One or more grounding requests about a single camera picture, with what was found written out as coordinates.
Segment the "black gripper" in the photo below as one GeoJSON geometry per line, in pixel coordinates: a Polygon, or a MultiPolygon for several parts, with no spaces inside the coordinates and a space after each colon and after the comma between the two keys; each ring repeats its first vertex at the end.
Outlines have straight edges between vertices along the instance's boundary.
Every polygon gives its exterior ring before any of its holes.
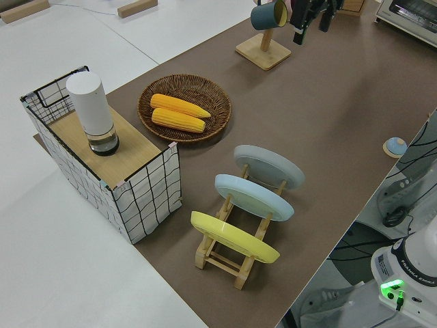
{"type": "Polygon", "coordinates": [[[320,20],[319,30],[327,32],[338,10],[342,8],[342,0],[300,0],[300,7],[294,7],[290,24],[294,28],[293,42],[303,45],[307,29],[311,24],[311,16],[323,15],[320,20]]]}

